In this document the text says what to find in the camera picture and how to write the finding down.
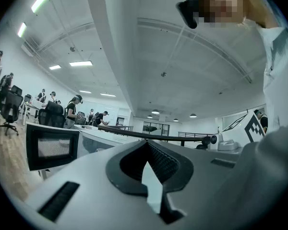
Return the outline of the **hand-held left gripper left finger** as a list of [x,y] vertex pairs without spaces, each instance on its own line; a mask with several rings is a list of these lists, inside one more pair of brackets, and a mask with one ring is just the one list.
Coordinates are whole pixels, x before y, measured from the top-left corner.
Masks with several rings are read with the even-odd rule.
[[46,179],[26,199],[39,212],[66,183],[78,184],[55,221],[42,217],[47,229],[58,230],[162,230],[162,219],[146,198],[122,193],[108,179],[106,164],[116,154],[140,142],[122,144],[82,156]]

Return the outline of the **person's striped shirt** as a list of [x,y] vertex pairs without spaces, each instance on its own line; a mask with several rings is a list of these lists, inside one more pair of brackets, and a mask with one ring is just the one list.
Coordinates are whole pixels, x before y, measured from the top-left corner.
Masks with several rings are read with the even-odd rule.
[[288,127],[288,22],[272,0],[261,0],[276,19],[277,27],[257,27],[266,51],[263,91],[268,117],[267,132]]

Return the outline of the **white microwave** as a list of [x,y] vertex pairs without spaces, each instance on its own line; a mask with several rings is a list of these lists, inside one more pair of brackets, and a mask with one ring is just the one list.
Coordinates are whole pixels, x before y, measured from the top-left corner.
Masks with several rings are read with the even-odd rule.
[[40,171],[64,166],[73,160],[118,145],[138,141],[139,138],[123,136],[75,125],[72,129],[25,125],[26,155],[30,171]]

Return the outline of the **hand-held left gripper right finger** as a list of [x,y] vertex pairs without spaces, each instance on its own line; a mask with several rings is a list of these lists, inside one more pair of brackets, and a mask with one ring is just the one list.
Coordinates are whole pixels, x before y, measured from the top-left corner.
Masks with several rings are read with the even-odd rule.
[[141,211],[141,226],[144,230],[204,230],[212,216],[209,199],[236,161],[236,155],[146,142],[141,164],[149,211]]

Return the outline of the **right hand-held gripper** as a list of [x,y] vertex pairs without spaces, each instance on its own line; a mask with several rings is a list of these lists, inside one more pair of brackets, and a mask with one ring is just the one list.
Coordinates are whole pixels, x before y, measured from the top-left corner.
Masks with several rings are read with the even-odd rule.
[[202,138],[202,148],[208,150],[242,150],[265,136],[264,129],[253,111],[238,118],[220,133]]

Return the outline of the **person's right forearm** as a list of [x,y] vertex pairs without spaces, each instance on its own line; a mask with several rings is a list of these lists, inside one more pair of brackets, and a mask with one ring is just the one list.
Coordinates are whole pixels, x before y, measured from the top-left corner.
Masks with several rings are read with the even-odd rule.
[[232,213],[232,230],[264,229],[288,201],[288,127],[267,135],[255,148],[250,172]]

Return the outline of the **black metal railing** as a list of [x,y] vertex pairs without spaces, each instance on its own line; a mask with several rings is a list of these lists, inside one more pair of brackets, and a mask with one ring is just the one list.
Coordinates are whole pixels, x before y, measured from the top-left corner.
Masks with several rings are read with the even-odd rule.
[[160,140],[160,141],[177,141],[181,146],[185,146],[186,142],[201,142],[203,145],[208,145],[211,141],[211,137],[205,135],[203,137],[195,136],[195,137],[173,137],[173,136],[162,136],[162,135],[151,135],[139,132],[133,132],[128,130],[123,130],[117,128],[115,126],[98,126],[98,130],[103,130],[105,132],[109,132],[112,134],[135,137],[135,138],[143,138],[147,140]]

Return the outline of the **black office chair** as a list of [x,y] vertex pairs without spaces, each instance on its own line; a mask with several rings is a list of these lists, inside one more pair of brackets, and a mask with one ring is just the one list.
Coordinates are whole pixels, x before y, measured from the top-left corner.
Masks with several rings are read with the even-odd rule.
[[44,126],[63,128],[65,117],[62,106],[55,102],[48,102],[45,109],[38,111],[38,122]]
[[5,135],[8,135],[8,130],[11,129],[19,135],[16,126],[12,125],[19,118],[19,108],[24,98],[22,96],[22,89],[17,86],[12,86],[11,90],[7,92],[5,98],[5,104],[2,107],[1,115],[5,119],[5,122],[0,125],[0,128],[6,128]]

